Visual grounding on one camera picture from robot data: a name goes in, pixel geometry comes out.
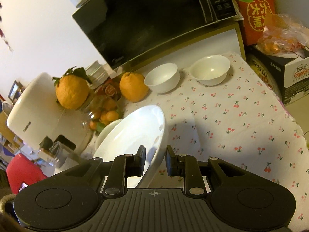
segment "red chair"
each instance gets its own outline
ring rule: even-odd
[[[19,153],[16,155],[6,169],[12,193],[17,194],[22,183],[28,186],[47,178],[39,166],[33,164],[26,156]]]

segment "picture frame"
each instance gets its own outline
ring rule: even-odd
[[[12,101],[14,98],[15,98],[15,95],[17,93],[19,93],[20,89],[21,89],[21,83],[17,82],[16,80],[14,81],[11,89],[10,89],[10,92],[9,92],[9,95],[8,95],[8,98]]]

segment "kitchen counter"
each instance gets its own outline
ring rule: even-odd
[[[220,85],[203,86],[184,67],[173,91],[151,92],[134,104],[124,102],[125,116],[145,105],[158,105],[166,117],[168,144],[176,154],[189,154],[199,161],[219,157],[285,186],[297,202],[289,227],[301,231],[309,227],[309,151],[302,129],[239,55],[224,56],[231,68]],[[146,75],[152,68],[140,71]],[[182,178],[167,175],[165,162],[150,185],[182,186]]]

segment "tablecloth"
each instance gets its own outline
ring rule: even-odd
[[[219,157],[281,184],[297,202],[289,228],[309,228],[309,152],[303,131],[239,55],[224,56],[231,68],[220,85],[204,86],[183,69],[176,89],[162,95],[152,92],[139,103],[126,102],[125,116],[145,105],[160,106],[168,124],[168,144],[176,154],[199,161]],[[150,185],[182,186],[183,178],[167,175],[165,162]]]

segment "crosshair marking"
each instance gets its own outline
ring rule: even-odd
[[[158,192],[156,192],[156,191],[153,191],[153,192],[151,192],[150,193],[152,196],[157,196],[158,194],[160,194],[160,193],[158,193]]]

